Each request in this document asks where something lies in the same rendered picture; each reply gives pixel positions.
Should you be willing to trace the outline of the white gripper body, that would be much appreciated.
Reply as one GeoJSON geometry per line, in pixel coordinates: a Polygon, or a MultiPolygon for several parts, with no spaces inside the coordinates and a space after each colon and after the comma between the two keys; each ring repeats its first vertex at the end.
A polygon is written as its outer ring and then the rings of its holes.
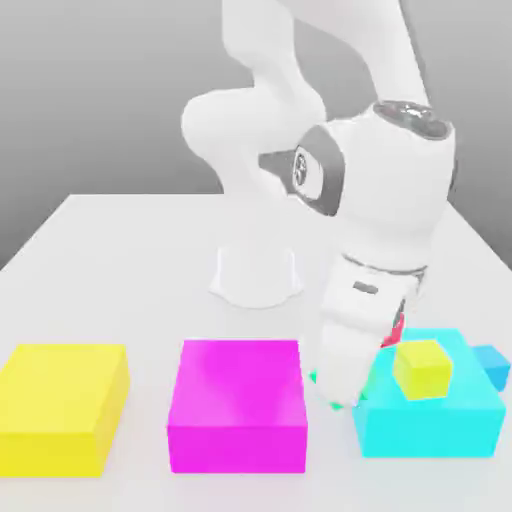
{"type": "Polygon", "coordinates": [[[316,384],[329,403],[357,403],[381,344],[393,326],[393,314],[344,320],[333,315],[320,317],[316,384]]]}

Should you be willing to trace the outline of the small yellow cube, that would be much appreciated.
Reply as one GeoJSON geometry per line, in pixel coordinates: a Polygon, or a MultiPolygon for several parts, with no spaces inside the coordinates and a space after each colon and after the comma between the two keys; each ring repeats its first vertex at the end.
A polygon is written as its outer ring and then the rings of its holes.
{"type": "Polygon", "coordinates": [[[453,362],[436,339],[400,342],[395,350],[393,377],[409,401],[444,398],[453,362]]]}

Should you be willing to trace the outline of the large yellow box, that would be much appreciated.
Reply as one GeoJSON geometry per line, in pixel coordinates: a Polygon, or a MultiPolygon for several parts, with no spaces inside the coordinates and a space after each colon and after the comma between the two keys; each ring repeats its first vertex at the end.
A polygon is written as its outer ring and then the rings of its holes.
{"type": "Polygon", "coordinates": [[[20,344],[0,369],[0,477],[102,475],[130,386],[121,344],[20,344]]]}

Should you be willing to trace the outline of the small red cube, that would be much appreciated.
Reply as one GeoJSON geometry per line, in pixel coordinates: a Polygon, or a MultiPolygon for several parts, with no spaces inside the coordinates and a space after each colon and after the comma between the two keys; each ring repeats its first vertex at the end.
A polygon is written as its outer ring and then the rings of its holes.
{"type": "Polygon", "coordinates": [[[382,348],[395,345],[400,342],[402,331],[405,324],[405,315],[403,313],[400,314],[399,319],[396,321],[395,325],[392,328],[391,334],[387,336],[381,344],[382,348]]]}

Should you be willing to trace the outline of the large cyan box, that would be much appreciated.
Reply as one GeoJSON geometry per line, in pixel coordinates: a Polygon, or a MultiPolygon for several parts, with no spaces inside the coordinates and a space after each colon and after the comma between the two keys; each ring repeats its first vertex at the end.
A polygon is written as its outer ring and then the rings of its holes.
{"type": "Polygon", "coordinates": [[[352,409],[361,453],[373,458],[494,455],[506,406],[473,347],[454,328],[407,328],[402,340],[438,341],[454,363],[447,396],[409,401],[392,375],[396,348],[380,350],[371,385],[352,409]]]}

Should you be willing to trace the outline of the small blue cube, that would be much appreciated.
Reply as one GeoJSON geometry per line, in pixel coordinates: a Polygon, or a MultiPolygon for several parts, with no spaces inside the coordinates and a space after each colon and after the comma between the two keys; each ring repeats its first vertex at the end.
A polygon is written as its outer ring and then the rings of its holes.
{"type": "Polygon", "coordinates": [[[474,346],[473,351],[495,389],[503,392],[511,367],[509,360],[492,345],[474,346]]]}

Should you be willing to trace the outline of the large magenta box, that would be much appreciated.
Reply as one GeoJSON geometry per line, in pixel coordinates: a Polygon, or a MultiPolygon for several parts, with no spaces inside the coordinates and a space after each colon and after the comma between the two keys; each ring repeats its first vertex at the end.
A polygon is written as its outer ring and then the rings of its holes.
{"type": "Polygon", "coordinates": [[[185,341],[167,438],[175,474],[304,472],[308,419],[297,341],[185,341]]]}

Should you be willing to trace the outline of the small green cube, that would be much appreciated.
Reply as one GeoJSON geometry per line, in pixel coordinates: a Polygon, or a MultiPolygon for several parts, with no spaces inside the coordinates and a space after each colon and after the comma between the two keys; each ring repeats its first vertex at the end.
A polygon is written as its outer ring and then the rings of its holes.
{"type": "MultiPolygon", "coordinates": [[[[309,380],[313,383],[313,384],[317,384],[317,372],[315,370],[312,370],[309,374],[308,374],[308,378],[309,380]]],[[[358,407],[359,404],[366,400],[367,399],[367,395],[368,395],[368,392],[369,392],[369,388],[371,387],[371,381],[368,380],[367,383],[365,384],[365,386],[363,387],[363,390],[360,392],[359,394],[359,398],[355,401],[355,403],[352,405],[352,407],[358,407]]],[[[334,402],[334,401],[331,401],[329,402],[329,406],[334,410],[334,411],[339,411],[341,409],[344,409],[345,408],[345,405],[342,405],[342,404],[339,404],[338,402],[334,402]]]]}

